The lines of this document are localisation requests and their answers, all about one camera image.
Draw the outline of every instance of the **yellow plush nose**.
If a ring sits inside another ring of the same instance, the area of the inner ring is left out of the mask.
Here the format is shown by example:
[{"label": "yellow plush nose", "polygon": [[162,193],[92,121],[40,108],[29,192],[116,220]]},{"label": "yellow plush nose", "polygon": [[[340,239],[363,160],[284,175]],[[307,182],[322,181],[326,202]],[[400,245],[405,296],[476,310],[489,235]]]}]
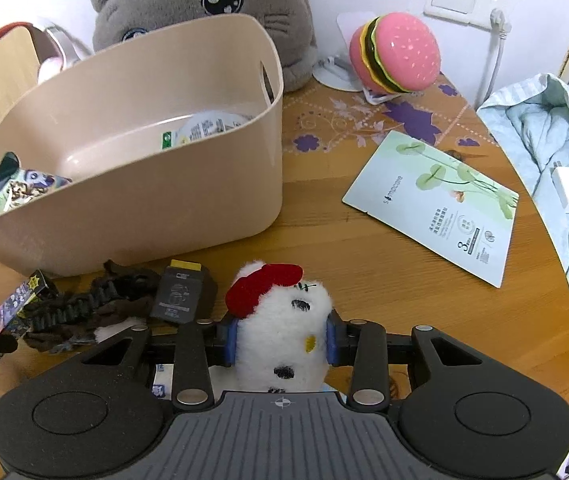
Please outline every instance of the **yellow plush nose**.
[{"label": "yellow plush nose", "polygon": [[309,352],[312,352],[314,348],[315,348],[315,336],[310,335],[304,342],[304,349],[307,351],[308,354]]}]

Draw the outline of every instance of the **metal screw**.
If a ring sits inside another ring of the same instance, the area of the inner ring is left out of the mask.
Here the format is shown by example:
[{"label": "metal screw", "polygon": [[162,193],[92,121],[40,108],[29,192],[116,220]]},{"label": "metal screw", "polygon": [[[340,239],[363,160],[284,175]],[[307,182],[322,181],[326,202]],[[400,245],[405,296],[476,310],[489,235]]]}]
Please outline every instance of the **metal screw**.
[{"label": "metal screw", "polygon": [[198,388],[189,388],[188,390],[182,390],[176,395],[176,400],[181,404],[186,404],[187,406],[196,406],[197,404],[202,404],[206,402],[209,398],[207,392],[200,390]]},{"label": "metal screw", "polygon": [[363,406],[375,406],[384,400],[384,394],[378,390],[358,390],[353,394],[353,400]]}]

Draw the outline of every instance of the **crosshair symbol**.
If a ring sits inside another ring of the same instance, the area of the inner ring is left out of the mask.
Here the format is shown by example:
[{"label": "crosshair symbol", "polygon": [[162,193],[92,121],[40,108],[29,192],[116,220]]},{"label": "crosshair symbol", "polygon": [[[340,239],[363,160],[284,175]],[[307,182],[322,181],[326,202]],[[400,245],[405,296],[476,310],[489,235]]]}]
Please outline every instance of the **crosshair symbol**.
[{"label": "crosshair symbol", "polygon": [[279,399],[274,400],[274,404],[283,410],[285,408],[288,408],[290,405],[295,404],[295,402],[291,402],[285,397],[280,397]]}]

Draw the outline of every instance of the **pink hamburger toy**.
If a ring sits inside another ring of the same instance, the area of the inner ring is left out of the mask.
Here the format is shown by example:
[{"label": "pink hamburger toy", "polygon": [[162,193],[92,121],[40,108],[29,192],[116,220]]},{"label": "pink hamburger toy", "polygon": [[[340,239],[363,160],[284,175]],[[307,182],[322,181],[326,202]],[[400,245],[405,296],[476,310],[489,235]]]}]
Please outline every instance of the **pink hamburger toy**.
[{"label": "pink hamburger toy", "polygon": [[440,73],[433,33],[406,12],[392,12],[360,27],[349,56],[362,83],[378,94],[424,90]]}]

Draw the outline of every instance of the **electrical socket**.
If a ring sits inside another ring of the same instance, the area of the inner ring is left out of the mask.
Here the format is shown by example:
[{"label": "electrical socket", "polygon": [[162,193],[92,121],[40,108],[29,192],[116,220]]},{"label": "electrical socket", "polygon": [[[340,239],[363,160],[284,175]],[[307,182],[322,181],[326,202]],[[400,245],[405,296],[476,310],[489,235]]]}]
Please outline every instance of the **electrical socket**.
[{"label": "electrical socket", "polygon": [[492,30],[491,11],[500,9],[509,20],[513,0],[475,0],[473,12],[469,14],[469,23],[476,27]]}]

